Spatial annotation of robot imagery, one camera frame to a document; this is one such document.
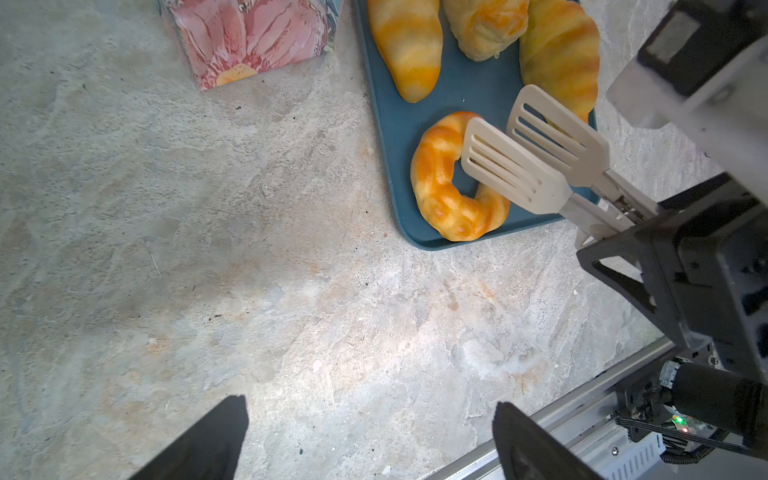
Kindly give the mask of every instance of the slotted spatula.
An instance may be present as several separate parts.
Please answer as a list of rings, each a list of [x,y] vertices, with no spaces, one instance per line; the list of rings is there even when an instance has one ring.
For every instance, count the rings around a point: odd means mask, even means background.
[[[462,168],[533,214],[560,214],[602,240],[625,230],[615,216],[568,186],[565,176],[482,118],[467,125]]]
[[[526,106],[557,127],[537,117]],[[594,190],[633,223],[659,212],[656,202],[611,169],[605,138],[536,85],[526,85],[520,90],[509,115],[507,135],[563,173],[569,184]]]

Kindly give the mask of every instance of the tray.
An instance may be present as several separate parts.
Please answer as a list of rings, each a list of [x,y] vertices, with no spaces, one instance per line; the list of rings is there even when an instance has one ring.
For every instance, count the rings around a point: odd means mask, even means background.
[[[472,61],[458,49],[441,7],[443,47],[440,79],[427,98],[410,104],[397,92],[392,75],[389,74],[373,41],[368,23],[367,0],[354,0],[354,3],[358,32],[362,39],[362,56],[371,86],[373,111],[379,126],[379,138],[398,227],[410,243],[424,250],[440,250],[466,243],[452,242],[441,237],[420,214],[411,187],[411,158],[424,131],[455,111],[472,111],[502,131],[506,128],[509,112],[518,92],[523,88],[518,63],[518,43],[515,42],[504,50],[499,58],[490,58],[479,63]],[[595,127],[594,112],[590,113],[589,124]],[[478,182],[464,173],[461,162],[457,162],[453,184],[462,194],[473,197]],[[598,196],[592,190],[574,190],[597,203]],[[534,215],[512,204],[504,224],[478,240],[561,219],[562,217],[556,214]]]

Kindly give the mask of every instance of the bread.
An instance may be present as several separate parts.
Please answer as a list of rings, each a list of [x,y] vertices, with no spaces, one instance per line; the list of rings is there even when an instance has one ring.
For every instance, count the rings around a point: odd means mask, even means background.
[[[442,26],[439,0],[368,0],[373,40],[400,96],[416,103],[440,76]]]
[[[520,38],[523,83],[535,84],[587,121],[598,99],[600,33],[576,2],[531,0]]]
[[[478,117],[460,111],[443,118],[422,136],[411,161],[411,185],[424,220],[444,238],[466,242],[499,228],[509,215],[510,202],[487,185],[475,198],[453,186],[453,169],[462,156],[467,123]]]
[[[443,0],[458,47],[474,61],[488,60],[528,27],[528,0]]]

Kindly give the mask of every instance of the spatula head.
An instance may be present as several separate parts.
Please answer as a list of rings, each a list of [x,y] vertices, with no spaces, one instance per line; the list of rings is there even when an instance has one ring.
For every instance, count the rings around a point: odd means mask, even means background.
[[[574,187],[592,187],[610,167],[605,138],[536,85],[520,90],[507,135],[562,172]]]
[[[533,214],[556,214],[573,194],[562,173],[482,118],[467,124],[462,168]]]

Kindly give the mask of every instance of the gray table surface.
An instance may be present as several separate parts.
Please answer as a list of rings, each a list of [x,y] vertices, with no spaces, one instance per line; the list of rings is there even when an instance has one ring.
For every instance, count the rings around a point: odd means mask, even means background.
[[[600,130],[656,199],[719,171],[602,96],[666,5],[584,0]],[[419,478],[659,336],[566,223],[400,237],[350,5],[330,55],[203,94],[154,0],[8,0],[0,35],[8,478],[127,478],[228,394],[238,478]]]

